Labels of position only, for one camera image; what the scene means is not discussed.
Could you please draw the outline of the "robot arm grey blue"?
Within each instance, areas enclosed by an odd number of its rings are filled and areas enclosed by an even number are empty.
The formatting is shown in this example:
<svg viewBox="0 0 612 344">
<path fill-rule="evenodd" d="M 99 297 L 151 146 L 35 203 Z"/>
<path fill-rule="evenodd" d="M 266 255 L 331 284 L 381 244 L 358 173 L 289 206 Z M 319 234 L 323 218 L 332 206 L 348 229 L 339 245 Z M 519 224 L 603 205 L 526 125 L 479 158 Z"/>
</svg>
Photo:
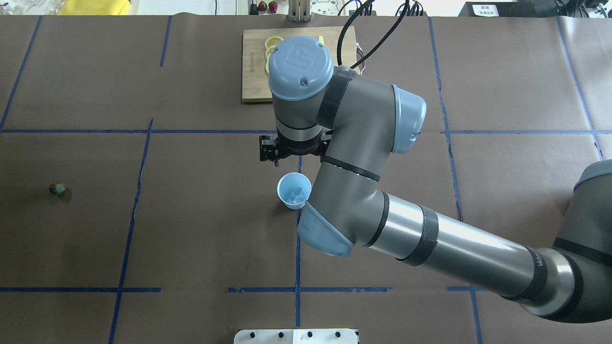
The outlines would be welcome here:
<svg viewBox="0 0 612 344">
<path fill-rule="evenodd" d="M 268 68 L 278 137 L 261 137 L 260 159 L 320 158 L 297 225 L 304 243 L 338 258 L 371 248 L 553 322 L 610 320 L 609 159 L 582 172 L 552 246 L 532 248 L 381 190 L 391 154 L 409 152 L 421 133 L 420 96 L 334 64 L 311 36 L 274 46 Z"/>
</svg>

